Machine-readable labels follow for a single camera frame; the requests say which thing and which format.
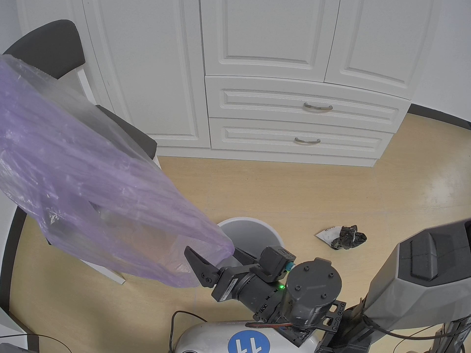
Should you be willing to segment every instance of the barcode label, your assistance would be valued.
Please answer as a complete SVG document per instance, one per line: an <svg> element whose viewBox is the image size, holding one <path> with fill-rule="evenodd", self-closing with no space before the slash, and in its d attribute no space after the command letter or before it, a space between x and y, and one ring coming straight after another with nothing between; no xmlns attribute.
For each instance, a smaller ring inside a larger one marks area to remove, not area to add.
<svg viewBox="0 0 471 353"><path fill-rule="evenodd" d="M236 285L236 282L237 282L238 279L233 279L231 281L231 283L229 284L229 286L227 287L226 291L224 292L224 294L222 295L221 299L218 301L218 302L222 302L222 301L225 301L227 299L227 296L230 294L230 292L232 291L232 289L234 288L234 286Z"/></svg>

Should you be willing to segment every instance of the crumpled black plastic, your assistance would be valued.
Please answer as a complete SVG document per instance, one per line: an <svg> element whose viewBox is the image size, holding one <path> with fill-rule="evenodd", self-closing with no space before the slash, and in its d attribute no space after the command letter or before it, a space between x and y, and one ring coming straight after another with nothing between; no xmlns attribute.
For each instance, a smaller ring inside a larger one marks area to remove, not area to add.
<svg viewBox="0 0 471 353"><path fill-rule="evenodd" d="M340 236L332 241L330 247L334 250L349 250L354 247L358 247L360 244L365 242L366 235L362 232L358 232L358 227L353 225L352 227L342 227L340 230Z"/></svg>

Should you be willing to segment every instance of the wall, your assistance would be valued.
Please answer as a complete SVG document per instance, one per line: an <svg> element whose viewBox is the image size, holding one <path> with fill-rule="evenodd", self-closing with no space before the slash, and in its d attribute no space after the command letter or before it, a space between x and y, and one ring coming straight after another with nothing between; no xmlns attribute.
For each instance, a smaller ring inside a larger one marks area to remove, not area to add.
<svg viewBox="0 0 471 353"><path fill-rule="evenodd" d="M21 38L16 0L0 0L0 54Z"/></svg>
<svg viewBox="0 0 471 353"><path fill-rule="evenodd" d="M471 121L471 0L443 0L412 103Z"/></svg>

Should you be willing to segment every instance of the teal connector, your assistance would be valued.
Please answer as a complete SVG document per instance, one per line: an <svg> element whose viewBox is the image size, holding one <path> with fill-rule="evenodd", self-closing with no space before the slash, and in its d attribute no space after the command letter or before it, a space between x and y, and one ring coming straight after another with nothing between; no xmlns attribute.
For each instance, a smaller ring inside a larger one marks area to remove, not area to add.
<svg viewBox="0 0 471 353"><path fill-rule="evenodd" d="M286 269L286 271L289 272L291 269L293 269L294 266L295 266L295 264L294 264L293 262L289 262L289 263L286 265L285 269Z"/></svg>

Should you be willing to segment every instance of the white trash bin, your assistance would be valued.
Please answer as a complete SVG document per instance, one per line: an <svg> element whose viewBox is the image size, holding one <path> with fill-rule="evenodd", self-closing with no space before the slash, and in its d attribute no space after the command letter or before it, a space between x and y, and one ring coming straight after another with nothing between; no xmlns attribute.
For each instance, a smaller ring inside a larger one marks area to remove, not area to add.
<svg viewBox="0 0 471 353"><path fill-rule="evenodd" d="M221 230L232 240L234 246L260 257L267 246L285 244L276 230L267 223L251 217L234 217L218 224ZM221 261L217 267L235 267L241 265L233 256Z"/></svg>

